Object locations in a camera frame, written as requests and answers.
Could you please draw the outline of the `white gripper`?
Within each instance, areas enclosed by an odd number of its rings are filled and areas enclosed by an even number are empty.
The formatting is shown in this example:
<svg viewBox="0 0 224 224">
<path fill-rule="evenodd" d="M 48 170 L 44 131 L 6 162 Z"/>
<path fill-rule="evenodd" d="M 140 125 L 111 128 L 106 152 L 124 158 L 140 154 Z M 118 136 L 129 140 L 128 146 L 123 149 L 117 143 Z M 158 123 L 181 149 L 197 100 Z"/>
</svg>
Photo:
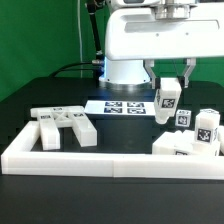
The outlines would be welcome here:
<svg viewBox="0 0 224 224">
<path fill-rule="evenodd" d="M 151 59 L 187 58 L 178 77 L 187 88 L 195 58 L 224 56 L 224 3 L 198 4 L 188 19 L 157 20 L 150 8 L 116 10 L 107 23 L 105 54 L 110 60 L 146 59 L 153 89 L 160 88 L 160 78 Z"/>
</svg>

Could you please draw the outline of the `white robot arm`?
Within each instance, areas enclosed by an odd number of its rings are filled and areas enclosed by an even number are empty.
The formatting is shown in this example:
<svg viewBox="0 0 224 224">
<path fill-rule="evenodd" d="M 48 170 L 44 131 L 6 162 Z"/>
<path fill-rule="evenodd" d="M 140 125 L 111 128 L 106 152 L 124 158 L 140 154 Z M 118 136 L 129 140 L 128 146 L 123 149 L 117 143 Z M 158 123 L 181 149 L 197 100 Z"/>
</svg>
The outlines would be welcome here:
<svg viewBox="0 0 224 224">
<path fill-rule="evenodd" d="M 186 87 L 198 58 L 224 56 L 224 2 L 87 0 L 103 86 L 160 86 L 156 60 L 183 59 Z"/>
</svg>

